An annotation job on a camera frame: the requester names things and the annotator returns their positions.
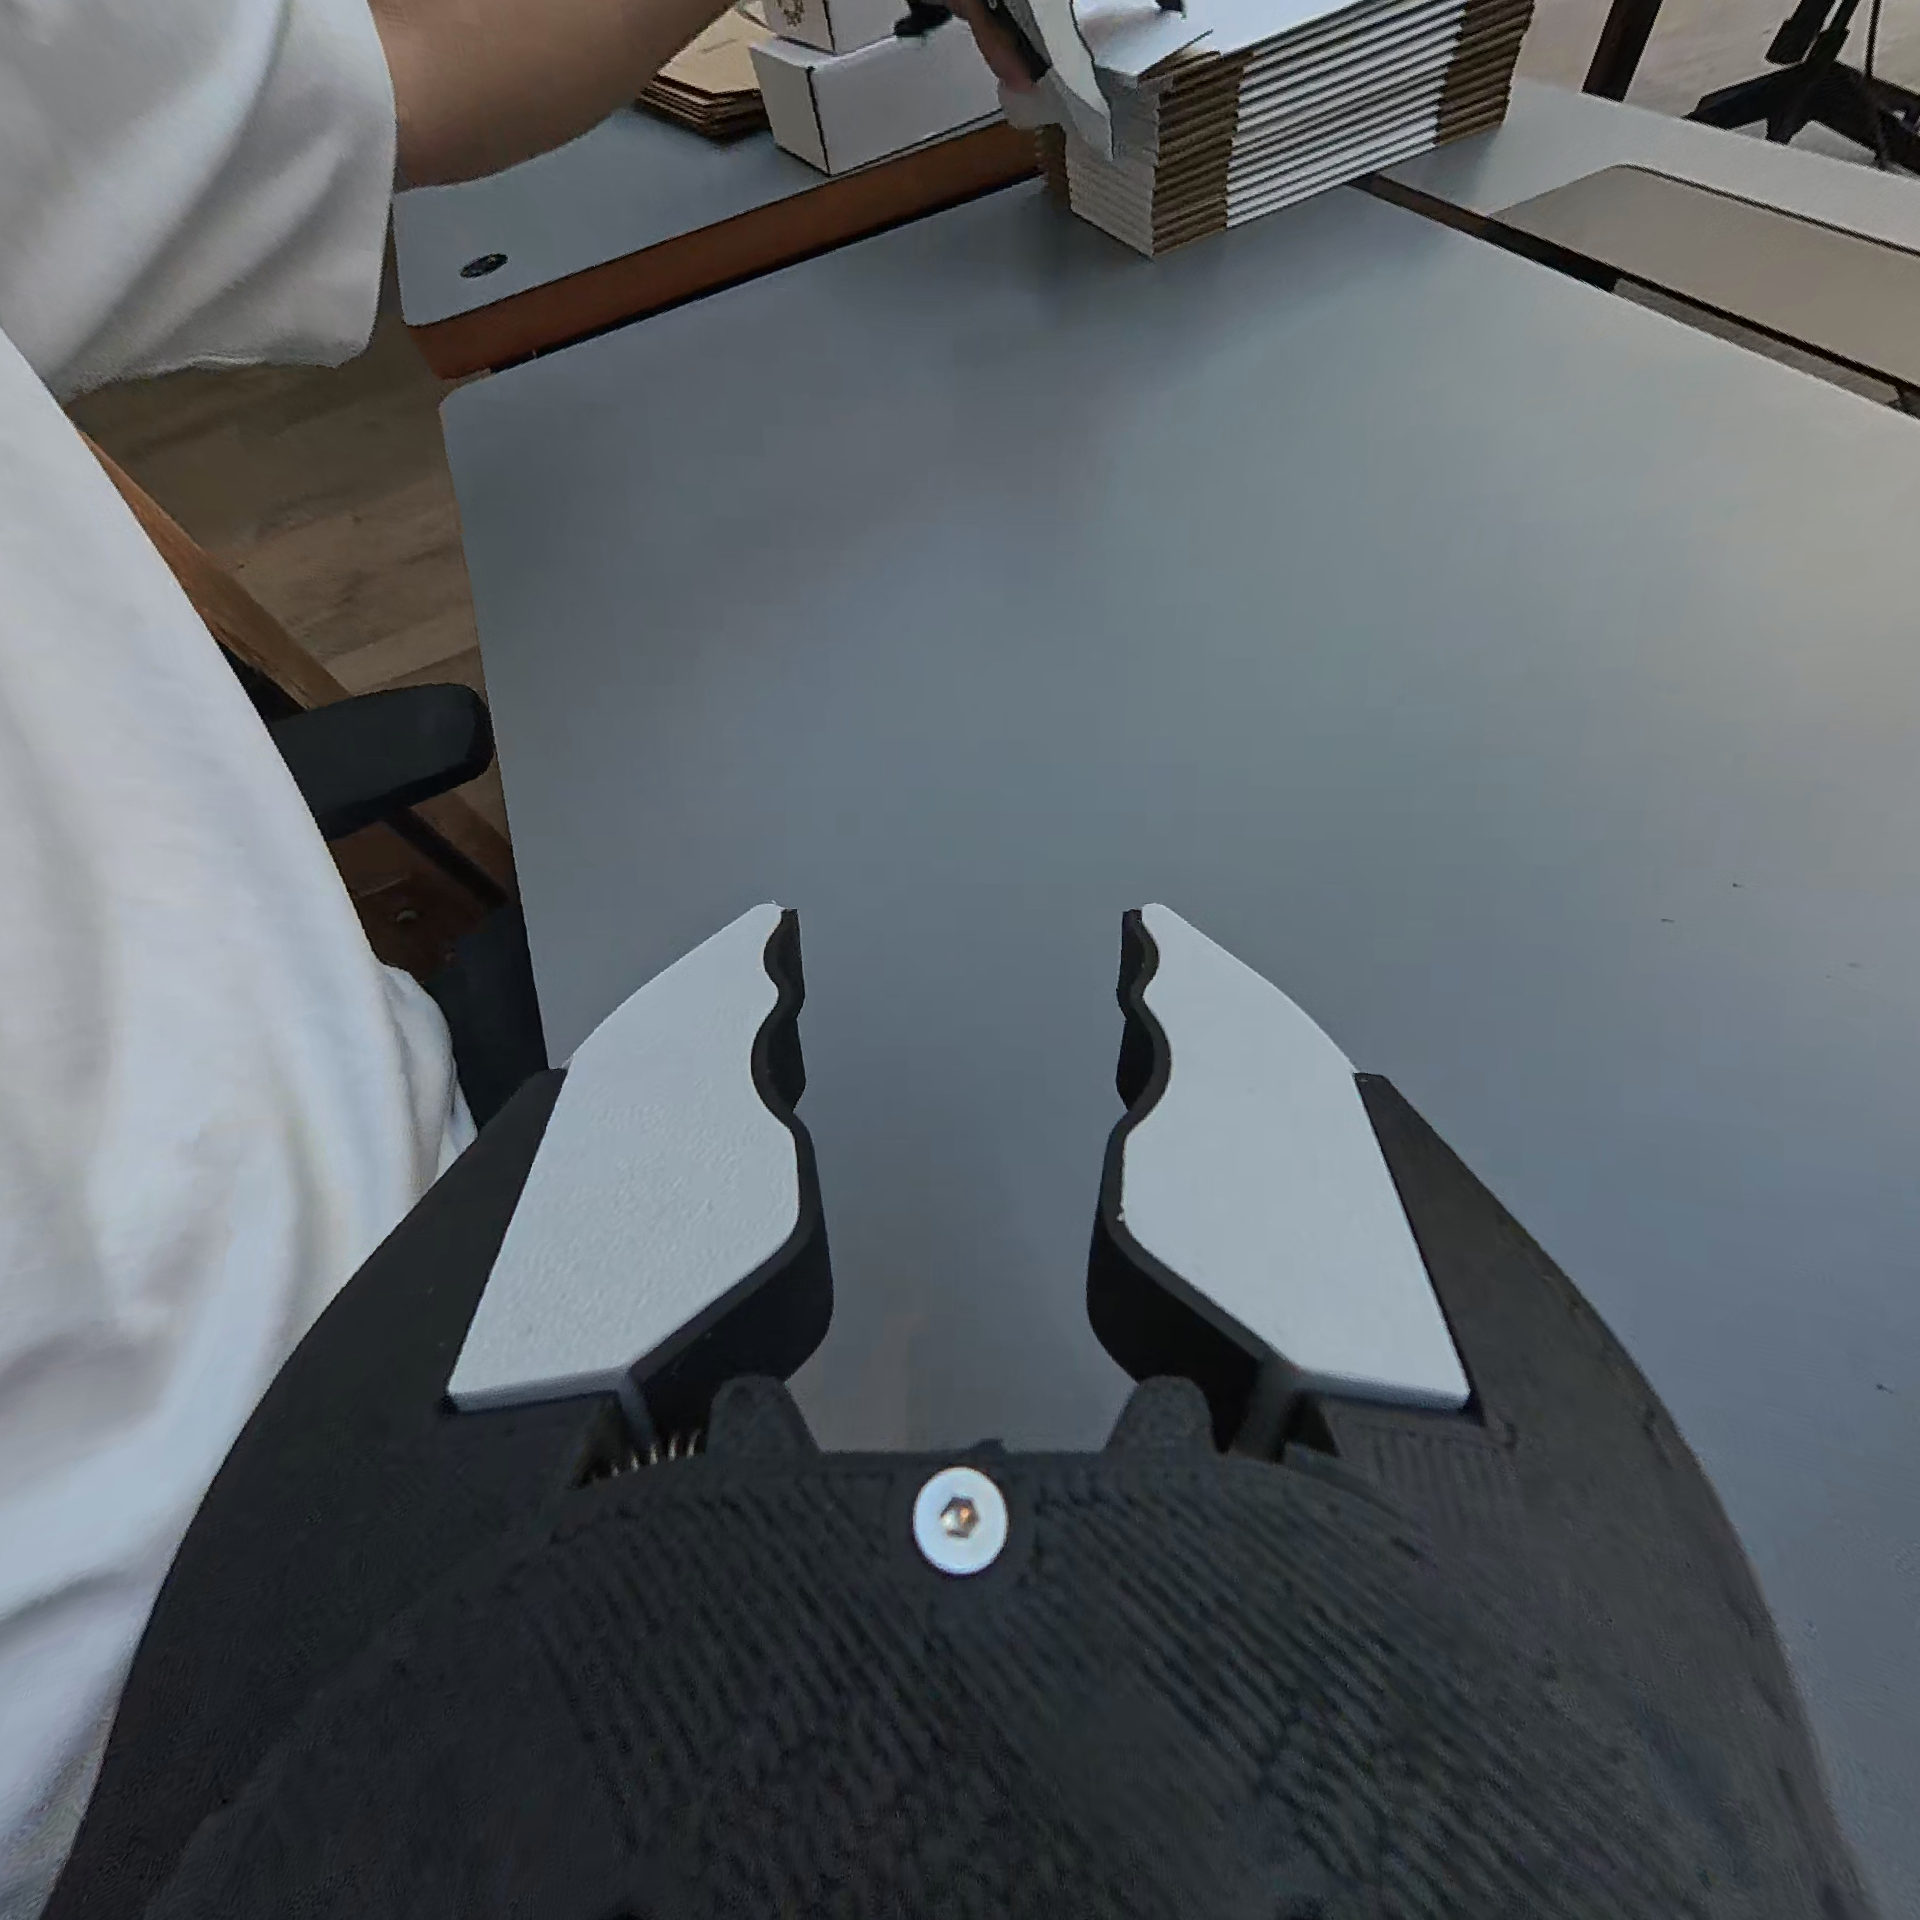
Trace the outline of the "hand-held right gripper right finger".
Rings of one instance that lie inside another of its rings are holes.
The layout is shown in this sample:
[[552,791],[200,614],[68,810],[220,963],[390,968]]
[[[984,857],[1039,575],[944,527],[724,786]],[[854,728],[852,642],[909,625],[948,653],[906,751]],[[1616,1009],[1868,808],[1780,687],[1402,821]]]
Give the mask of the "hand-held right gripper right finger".
[[1119,920],[1119,1117],[1087,1320],[1136,1382],[1205,1402],[1218,1454],[1324,1405],[1457,1421],[1473,1389],[1351,1058],[1164,903]]

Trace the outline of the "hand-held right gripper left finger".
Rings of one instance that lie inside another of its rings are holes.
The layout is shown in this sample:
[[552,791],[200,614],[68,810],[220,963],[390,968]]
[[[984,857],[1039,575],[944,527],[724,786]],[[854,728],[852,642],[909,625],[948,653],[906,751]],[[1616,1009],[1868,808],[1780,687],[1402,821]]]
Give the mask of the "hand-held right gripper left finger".
[[817,1350],[801,1001],[800,913],[757,903],[575,1046],[447,1375],[458,1413],[613,1399],[662,1441]]

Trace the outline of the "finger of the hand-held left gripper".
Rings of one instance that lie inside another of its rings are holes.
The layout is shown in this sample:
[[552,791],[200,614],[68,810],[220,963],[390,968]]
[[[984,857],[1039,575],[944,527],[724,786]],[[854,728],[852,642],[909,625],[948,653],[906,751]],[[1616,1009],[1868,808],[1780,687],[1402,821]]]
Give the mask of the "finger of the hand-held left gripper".
[[1112,109],[1074,1],[974,1],[972,33],[1012,125],[1061,127],[1112,158]]

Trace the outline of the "stack of cardboard sheets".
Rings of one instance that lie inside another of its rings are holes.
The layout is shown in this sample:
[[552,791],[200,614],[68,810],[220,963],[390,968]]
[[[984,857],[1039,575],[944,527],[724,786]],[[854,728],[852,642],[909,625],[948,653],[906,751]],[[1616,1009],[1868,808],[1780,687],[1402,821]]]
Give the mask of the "stack of cardboard sheets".
[[1214,1],[1214,32],[1098,79],[1111,160],[1037,127],[1053,199],[1140,255],[1498,127],[1532,1]]

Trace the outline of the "person's left forearm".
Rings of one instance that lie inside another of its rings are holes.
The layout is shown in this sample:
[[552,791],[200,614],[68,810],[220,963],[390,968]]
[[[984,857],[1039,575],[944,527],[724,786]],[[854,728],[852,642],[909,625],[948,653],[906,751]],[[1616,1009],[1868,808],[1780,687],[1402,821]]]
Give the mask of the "person's left forearm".
[[633,103],[729,1],[372,1],[396,184],[461,184],[551,152]]

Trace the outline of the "white folded cardboard box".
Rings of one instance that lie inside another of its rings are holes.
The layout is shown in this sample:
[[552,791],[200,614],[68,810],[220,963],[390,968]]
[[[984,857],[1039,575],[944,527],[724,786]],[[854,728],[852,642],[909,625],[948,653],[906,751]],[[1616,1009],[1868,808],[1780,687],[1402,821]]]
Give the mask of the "white folded cardboard box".
[[845,55],[768,39],[752,67],[772,142],[823,175],[1000,121],[996,78],[957,18]]

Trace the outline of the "pile of brown cardboard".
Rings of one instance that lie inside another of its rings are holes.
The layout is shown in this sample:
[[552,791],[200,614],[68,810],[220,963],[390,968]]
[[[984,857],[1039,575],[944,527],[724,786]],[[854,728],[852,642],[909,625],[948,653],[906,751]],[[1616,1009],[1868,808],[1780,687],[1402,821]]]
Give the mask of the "pile of brown cardboard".
[[708,142],[768,129],[752,55],[772,39],[757,3],[734,7],[674,55],[633,107]]

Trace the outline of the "grey table with wooden edge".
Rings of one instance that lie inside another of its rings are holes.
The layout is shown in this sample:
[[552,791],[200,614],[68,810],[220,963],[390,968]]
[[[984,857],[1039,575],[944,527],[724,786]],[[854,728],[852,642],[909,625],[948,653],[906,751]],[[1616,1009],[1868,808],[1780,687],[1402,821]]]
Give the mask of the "grey table with wooden edge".
[[1913,175],[1518,79],[1495,129],[1362,184],[1916,416]]
[[[1036,169],[1032,134],[1004,122],[821,175],[766,133],[712,144],[616,111],[540,160],[399,191],[398,310],[434,375],[476,376],[957,208]],[[461,263],[486,251],[508,264],[461,279]]]

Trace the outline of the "person in white shirt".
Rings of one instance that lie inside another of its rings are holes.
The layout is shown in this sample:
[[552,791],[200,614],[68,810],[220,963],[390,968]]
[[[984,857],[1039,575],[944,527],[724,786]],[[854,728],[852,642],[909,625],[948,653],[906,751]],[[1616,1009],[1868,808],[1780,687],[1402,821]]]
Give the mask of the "person in white shirt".
[[233,1438],[473,1121],[64,410],[368,345],[369,8],[4,3],[1,81],[1,1877],[36,1915]]

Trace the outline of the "black tripod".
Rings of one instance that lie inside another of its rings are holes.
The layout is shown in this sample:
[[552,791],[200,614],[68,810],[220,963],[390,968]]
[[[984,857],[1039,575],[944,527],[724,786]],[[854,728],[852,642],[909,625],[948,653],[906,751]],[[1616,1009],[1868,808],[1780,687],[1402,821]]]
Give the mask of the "black tripod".
[[1857,1],[1794,3],[1767,48],[1767,72],[1705,94],[1687,121],[1730,133],[1757,127],[1776,145],[1823,127],[1876,169],[1917,175],[1917,91],[1876,67],[1881,1],[1865,7],[1861,63],[1842,57],[1857,8]]

